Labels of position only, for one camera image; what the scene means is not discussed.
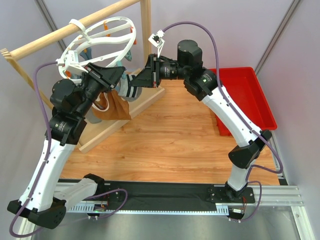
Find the white round clip hanger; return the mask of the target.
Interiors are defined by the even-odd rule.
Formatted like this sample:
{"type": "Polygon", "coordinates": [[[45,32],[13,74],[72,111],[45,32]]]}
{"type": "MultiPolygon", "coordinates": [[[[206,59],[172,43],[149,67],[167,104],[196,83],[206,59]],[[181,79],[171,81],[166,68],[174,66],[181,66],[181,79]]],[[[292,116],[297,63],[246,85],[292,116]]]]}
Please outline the white round clip hanger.
{"type": "MultiPolygon", "coordinates": [[[[79,64],[84,68],[88,63],[97,64],[103,61],[109,61],[107,67],[116,66],[117,62],[123,60],[130,52],[136,40],[137,31],[133,21],[124,16],[110,17],[90,27],[85,27],[76,19],[71,19],[69,23],[76,27],[78,36],[71,41],[61,56],[65,55],[68,50],[77,51],[79,64]],[[96,46],[104,49],[93,53],[90,60],[80,60],[80,53],[84,49],[93,49],[96,46]]],[[[70,79],[75,84],[81,82],[81,75],[62,78],[70,79]]]]}

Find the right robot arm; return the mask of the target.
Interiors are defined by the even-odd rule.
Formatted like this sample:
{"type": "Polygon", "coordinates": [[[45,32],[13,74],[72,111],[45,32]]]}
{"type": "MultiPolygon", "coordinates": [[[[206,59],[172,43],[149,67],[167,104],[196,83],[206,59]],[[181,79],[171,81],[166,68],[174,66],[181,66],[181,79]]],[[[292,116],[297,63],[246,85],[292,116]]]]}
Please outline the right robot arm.
{"type": "Polygon", "coordinates": [[[218,73],[203,66],[202,54],[194,40],[182,40],[177,45],[176,60],[159,52],[149,54],[144,69],[130,84],[156,88],[162,80],[182,79],[186,90],[218,116],[236,141],[236,147],[228,154],[232,169],[224,187],[225,195],[232,200],[246,189],[251,166],[271,138],[271,132],[250,121],[230,97],[218,73]]]}

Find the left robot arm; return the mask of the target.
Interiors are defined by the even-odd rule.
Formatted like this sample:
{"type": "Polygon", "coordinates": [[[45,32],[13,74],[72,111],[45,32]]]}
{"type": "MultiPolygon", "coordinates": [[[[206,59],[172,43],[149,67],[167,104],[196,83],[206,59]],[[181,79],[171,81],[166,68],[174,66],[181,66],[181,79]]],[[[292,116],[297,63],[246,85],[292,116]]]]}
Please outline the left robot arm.
{"type": "Polygon", "coordinates": [[[54,229],[67,210],[85,199],[105,194],[103,178],[87,174],[75,185],[54,193],[64,165],[76,148],[87,125],[86,114],[102,93],[111,92],[120,81],[125,67],[101,67],[88,63],[76,84],[61,79],[52,87],[52,117],[45,119],[43,150],[25,192],[9,202],[7,210],[43,228],[54,229]]]}

